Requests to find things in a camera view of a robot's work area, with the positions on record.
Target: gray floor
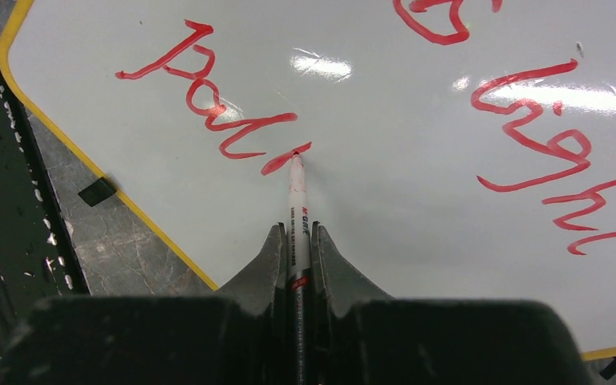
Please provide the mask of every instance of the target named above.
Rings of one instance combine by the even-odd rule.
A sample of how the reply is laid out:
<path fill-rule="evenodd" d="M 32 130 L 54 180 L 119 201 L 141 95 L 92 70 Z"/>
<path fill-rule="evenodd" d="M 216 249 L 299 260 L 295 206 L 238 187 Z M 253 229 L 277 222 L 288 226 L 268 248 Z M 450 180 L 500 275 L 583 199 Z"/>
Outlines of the gray floor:
<path fill-rule="evenodd" d="M 15 0 L 0 0 L 0 30 L 14 4 Z M 84 204 L 77 193 L 95 176 L 41 121 L 31 114 L 29 118 L 92 294 L 211 291 L 119 199 L 113 197 L 94 208 Z M 597 375 L 609 362 L 602 359 L 587 363 L 595 383 L 616 385 L 616 375 L 610 381 Z"/>

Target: yellow whiteboard edge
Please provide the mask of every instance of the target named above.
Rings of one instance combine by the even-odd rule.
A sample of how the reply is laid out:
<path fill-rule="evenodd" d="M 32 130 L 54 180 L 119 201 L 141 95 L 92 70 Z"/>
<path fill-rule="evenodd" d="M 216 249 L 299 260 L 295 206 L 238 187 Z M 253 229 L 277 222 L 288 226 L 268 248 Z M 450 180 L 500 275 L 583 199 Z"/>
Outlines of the yellow whiteboard edge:
<path fill-rule="evenodd" d="M 8 87 L 15 94 L 15 96 L 17 96 L 18 99 L 20 99 L 20 102 L 22 102 L 22 104 L 24 104 L 25 107 L 29 108 L 32 111 L 32 113 L 37 118 L 39 118 L 46 125 L 46 127 L 48 127 L 48 129 L 51 130 L 55 134 L 55 136 L 57 136 L 58 139 L 60 139 L 67 146 L 67 148 L 69 148 L 79 159 L 81 159 L 81 161 L 91 171 L 93 171 L 93 173 L 98 178 L 100 178 L 101 176 L 105 176 L 103 171 L 97 165 L 95 165 L 95 163 L 93 163 L 91 158 L 86 156 L 86 154 L 84 154 L 81 151 L 81 149 L 78 148 L 76 144 L 74 144 L 70 140 L 70 138 L 68 138 L 67 135 L 65 135 L 65 133 L 62 132 L 58 128 L 58 126 L 56 126 L 55 123 L 53 123 L 51 119 L 49 119 L 48 116 L 46 116 L 46 114 L 44 114 L 43 111 L 39 109 L 39 107 L 37 107 L 34 103 L 32 103 L 32 101 L 22 92 L 18 84 L 15 82 L 13 74 L 10 72 L 10 65 L 8 63 L 8 51 L 10 49 L 10 46 L 13 44 L 13 41 L 15 40 L 15 35 L 18 33 L 20 26 L 22 25 L 22 22 L 25 20 L 25 17 L 27 16 L 27 12 L 29 12 L 33 3 L 34 3 L 34 0 L 17 1 L 15 3 L 13 13 L 10 14 L 10 17 L 8 18 L 8 22 L 6 23 L 6 27 L 3 29 L 3 32 L 1 33 L 1 36 L 0 36 L 1 73 L 3 75 L 4 80 L 6 81 L 6 84 L 8 84 Z M 117 191 L 116 195 L 119 197 L 119 199 L 121 199 L 123 203 L 126 204 L 126 206 L 130 208 L 131 211 L 134 212 L 135 215 L 138 216 L 138 218 L 140 218 L 155 234 L 157 234 L 157 236 L 162 241 L 164 241 L 164 243 L 171 250 L 173 250 L 173 252 L 176 253 L 176 255 L 180 257 L 180 259 L 182 259 L 183 262 L 185 262 L 185 264 L 192 271 L 194 271 L 195 274 L 199 276 L 199 278 L 201 278 L 202 281 L 204 281 L 211 289 L 213 290 L 218 289 L 218 285 L 216 285 L 216 282 L 214 282 L 208 275 L 206 275 L 206 273 L 202 271 L 202 269 L 200 269 L 199 266 L 195 265 L 195 263 L 190 258 L 188 258 L 188 256 L 183 252 L 183 250 L 181 250 L 166 235 L 166 233 L 164 233 L 164 231 L 162 231 L 159 228 L 159 226 L 155 224 L 155 222 L 153 222 L 147 215 L 145 215 L 145 213 L 143 213 L 143 210 L 141 210 L 135 203 L 133 203 L 131 198 L 129 198 L 123 191 Z"/>

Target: red handwriting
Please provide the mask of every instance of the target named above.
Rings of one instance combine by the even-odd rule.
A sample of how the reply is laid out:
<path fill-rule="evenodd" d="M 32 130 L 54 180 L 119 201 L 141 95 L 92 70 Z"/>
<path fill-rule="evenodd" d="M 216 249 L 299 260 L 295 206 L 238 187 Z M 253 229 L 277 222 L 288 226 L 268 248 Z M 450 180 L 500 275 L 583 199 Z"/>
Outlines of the red handwriting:
<path fill-rule="evenodd" d="M 127 73 L 124 71 L 117 72 L 115 74 L 116 77 L 118 79 L 135 80 L 140 79 L 154 71 L 164 70 L 170 75 L 179 76 L 181 78 L 192 81 L 192 84 L 190 85 L 188 91 L 185 94 L 185 103 L 190 109 L 190 111 L 206 118 L 205 127 L 207 127 L 208 130 L 212 132 L 219 132 L 233 128 L 240 128 L 237 132 L 235 132 L 230 137 L 221 142 L 221 145 L 218 146 L 218 151 L 221 152 L 223 156 L 229 159 L 245 159 L 265 155 L 265 152 L 229 152 L 228 147 L 258 129 L 270 126 L 271 124 L 275 123 L 293 122 L 298 117 L 296 116 L 296 114 L 288 112 L 265 118 L 243 119 L 215 124 L 214 122 L 216 121 L 216 118 L 224 114 L 228 109 L 225 104 L 221 103 L 221 97 L 219 95 L 218 87 L 216 86 L 216 84 L 214 84 L 211 80 L 206 79 L 206 77 L 209 76 L 209 73 L 211 73 L 211 70 L 213 69 L 213 64 L 216 62 L 216 55 L 209 48 L 195 44 L 199 39 L 209 34 L 212 34 L 213 27 L 207 24 L 201 24 L 189 20 L 185 20 L 185 25 L 195 31 L 182 42 L 178 43 L 175 47 L 169 50 L 164 56 L 158 58 L 155 62 L 150 63 L 143 68 L 140 68 L 138 71 L 132 73 Z M 190 47 L 195 52 L 207 57 L 207 63 L 201 70 L 196 72 L 188 72 L 170 67 L 168 65 L 175 57 L 177 57 L 180 53 Z M 193 97 L 200 87 L 207 87 L 212 92 L 212 107 L 199 108 L 193 103 Z M 282 165 L 284 165 L 289 159 L 291 159 L 291 156 L 294 153 L 302 153 L 308 151 L 310 149 L 310 146 L 311 142 L 296 147 L 280 156 L 274 157 L 272 160 L 266 163 L 265 166 L 263 166 L 263 168 L 261 169 L 261 174 L 268 175 L 272 172 L 277 171 L 279 168 L 282 167 Z"/>
<path fill-rule="evenodd" d="M 454 34 L 437 34 L 432 32 L 427 27 L 417 22 L 409 12 L 421 13 L 426 12 L 429 7 L 438 6 L 445 3 L 450 4 L 450 23 L 454 27 Z M 459 10 L 464 0 L 414 0 L 410 3 L 409 12 L 403 6 L 402 0 L 393 0 L 393 8 L 400 18 L 412 28 L 414 32 L 420 34 L 424 39 L 431 43 L 447 46 L 457 44 L 468 39 L 470 35 L 468 28 L 461 21 Z M 492 12 L 499 12 L 501 9 L 502 0 L 492 0 Z"/>
<path fill-rule="evenodd" d="M 553 138 L 547 141 L 546 144 L 541 144 L 535 140 L 531 140 L 529 137 L 523 135 L 517 130 L 519 127 L 525 126 L 526 124 L 532 122 L 533 120 L 542 115 L 544 109 L 538 102 L 532 99 L 520 99 L 511 103 L 507 107 L 499 107 L 493 104 L 488 104 L 480 101 L 480 98 L 483 96 L 483 94 L 493 91 L 496 88 L 507 86 L 509 84 L 520 82 L 522 80 L 542 78 L 546 76 L 570 72 L 577 67 L 578 62 L 574 59 L 571 59 L 569 63 L 559 64 L 557 66 L 542 68 L 539 70 L 519 72 L 517 74 L 507 75 L 499 79 L 494 79 L 478 87 L 478 89 L 473 92 L 473 95 L 471 95 L 471 105 L 477 110 L 490 111 L 500 115 L 511 115 L 521 107 L 528 108 L 530 110 L 530 113 L 528 115 L 523 118 L 508 122 L 507 124 L 502 126 L 502 131 L 504 131 L 506 135 L 514 139 L 516 142 L 523 146 L 526 146 L 527 148 L 530 148 L 542 154 L 556 156 L 557 158 L 569 160 L 576 164 L 574 167 L 568 168 L 567 170 L 556 172 L 554 174 L 542 176 L 532 180 L 526 180 L 525 182 L 516 184 L 494 184 L 486 180 L 485 178 L 478 176 L 478 181 L 483 186 L 499 193 L 506 193 L 510 191 L 520 190 L 522 188 L 532 187 L 538 184 L 543 184 L 552 180 L 565 178 L 566 176 L 570 176 L 577 172 L 583 171 L 590 166 L 590 162 L 586 159 L 586 157 L 591 153 L 591 143 L 589 142 L 587 137 L 578 130 L 568 130 L 558 135 L 555 135 Z M 568 138 L 575 139 L 577 143 L 580 144 L 580 146 L 582 147 L 582 150 L 580 150 L 580 152 L 578 153 L 575 153 L 561 147 L 560 143 Z"/>
<path fill-rule="evenodd" d="M 579 194 L 565 195 L 563 197 L 546 198 L 542 201 L 542 204 L 550 205 L 552 203 L 566 203 L 566 202 L 583 201 L 585 199 L 590 199 L 594 202 L 594 204 L 591 205 L 590 207 L 580 210 L 580 211 L 576 211 L 574 213 L 570 213 L 568 215 L 564 215 L 563 217 L 554 219 L 553 223 L 555 223 L 556 226 L 560 227 L 561 229 L 566 229 L 566 230 L 577 230 L 577 231 L 598 230 L 593 227 L 571 225 L 570 223 L 568 223 L 568 221 L 573 218 L 581 217 L 586 214 L 591 214 L 594 211 L 605 206 L 606 200 L 603 199 L 603 197 L 601 197 L 601 194 L 599 194 L 598 192 L 601 190 L 605 190 L 606 188 L 611 188 L 613 186 L 616 186 L 616 180 L 611 180 L 610 182 L 601 183 L 597 186 L 594 186 L 583 192 L 580 192 Z"/>
<path fill-rule="evenodd" d="M 582 251 L 578 250 L 579 246 L 584 245 L 586 243 L 590 243 L 594 241 L 601 241 L 603 239 L 611 239 L 611 238 L 616 238 L 616 231 L 612 233 L 594 235 L 593 237 L 582 238 L 579 241 L 571 243 L 570 246 L 568 246 L 568 251 L 570 251 L 570 253 L 575 254 L 575 255 L 586 255 Z"/>

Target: white board surface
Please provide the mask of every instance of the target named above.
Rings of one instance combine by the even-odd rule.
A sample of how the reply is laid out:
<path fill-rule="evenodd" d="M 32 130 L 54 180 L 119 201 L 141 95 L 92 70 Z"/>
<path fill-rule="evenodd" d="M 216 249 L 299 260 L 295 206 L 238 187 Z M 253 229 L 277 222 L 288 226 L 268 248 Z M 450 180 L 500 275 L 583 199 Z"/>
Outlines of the white board surface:
<path fill-rule="evenodd" d="M 378 0 L 36 0 L 7 64 L 22 93 L 218 285 L 288 217 L 287 168 L 263 176 L 264 165 L 311 142 L 310 220 L 382 289 L 535 299 L 582 351 L 616 347 L 616 234 L 580 245 L 584 256 L 568 250 L 616 232 L 616 2 L 500 3 L 453 2 L 467 37 L 450 2 L 412 12 L 403 1 L 396 12 Z M 213 32 L 193 38 L 206 26 Z M 142 78 L 116 77 L 181 42 Z M 212 52 L 205 78 L 176 73 L 202 70 Z M 479 87 L 523 72 L 476 100 Z M 195 82 L 205 84 L 191 98 L 200 115 L 186 97 Z M 206 84 L 225 113 L 202 112 L 214 107 Z M 251 132 L 226 157 L 219 146 L 245 126 L 211 131 L 208 113 L 218 116 L 210 128 L 295 120 Z M 529 114 L 538 116 L 508 136 L 503 126 Z M 571 137 L 546 147 L 563 132 Z M 265 155 L 230 159 L 249 152 Z M 499 192 L 477 176 L 515 186 Z M 554 223 L 592 199 L 606 203 Z"/>

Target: marker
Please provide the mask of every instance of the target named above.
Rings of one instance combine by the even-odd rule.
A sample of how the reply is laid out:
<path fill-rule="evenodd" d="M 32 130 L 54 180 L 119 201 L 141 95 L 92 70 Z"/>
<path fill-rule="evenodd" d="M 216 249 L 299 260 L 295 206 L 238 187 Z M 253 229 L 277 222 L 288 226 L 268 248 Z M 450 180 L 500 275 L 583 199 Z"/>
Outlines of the marker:
<path fill-rule="evenodd" d="M 289 288 L 289 309 L 294 308 L 293 336 L 295 356 L 295 383 L 306 383 L 306 297 L 310 298 L 310 231 L 308 230 L 308 196 L 303 162 L 294 153 L 289 167 L 289 260 L 287 261 L 287 287 Z"/>

